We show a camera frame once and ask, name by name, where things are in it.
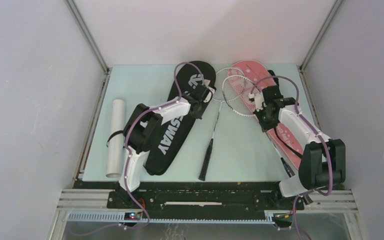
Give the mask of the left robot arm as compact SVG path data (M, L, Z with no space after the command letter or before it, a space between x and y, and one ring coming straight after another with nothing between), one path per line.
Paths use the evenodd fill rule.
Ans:
M162 126L184 116L201 119L215 92L213 87L198 84L192 92L165 103L151 107L140 103L136 106L123 130L126 160L119 184L124 190L118 201L125 208L133 208L138 202L134 190L141 183L141 167L151 148L157 144Z

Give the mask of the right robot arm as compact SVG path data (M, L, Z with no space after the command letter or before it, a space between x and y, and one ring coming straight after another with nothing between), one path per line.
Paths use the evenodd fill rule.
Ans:
M346 179L346 146L341 139L332 139L313 123L293 97L283 97L277 85L266 87L253 96L254 114L264 132L283 124L303 148L297 173L278 184L271 194L271 204L284 209L291 197L309 191L342 184Z

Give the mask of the white shuttlecock tube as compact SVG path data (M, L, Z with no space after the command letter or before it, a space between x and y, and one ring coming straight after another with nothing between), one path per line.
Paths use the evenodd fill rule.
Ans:
M107 178L119 178L122 174L123 130L125 127L125 102L122 99L112 101L110 136L107 140L108 158Z

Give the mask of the black racket bag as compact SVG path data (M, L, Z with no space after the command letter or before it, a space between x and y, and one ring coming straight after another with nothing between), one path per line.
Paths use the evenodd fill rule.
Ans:
M215 88L216 72L207 62L194 60L175 68L174 82L166 102L192 92L199 84ZM196 120L186 115L166 122L157 144L151 147L142 168L150 175L162 175L174 161Z

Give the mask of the pink sport racket bag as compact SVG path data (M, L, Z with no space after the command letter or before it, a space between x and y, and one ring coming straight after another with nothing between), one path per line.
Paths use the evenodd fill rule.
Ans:
M253 82L274 75L274 72L267 70L262 63L255 60L241 60L234 63L232 67L237 68L237 70L230 70L228 72L229 76L236 73L243 74ZM304 149L289 128L279 123L275 128L268 130L267 134L276 149L291 162L292 168L297 170L300 166Z

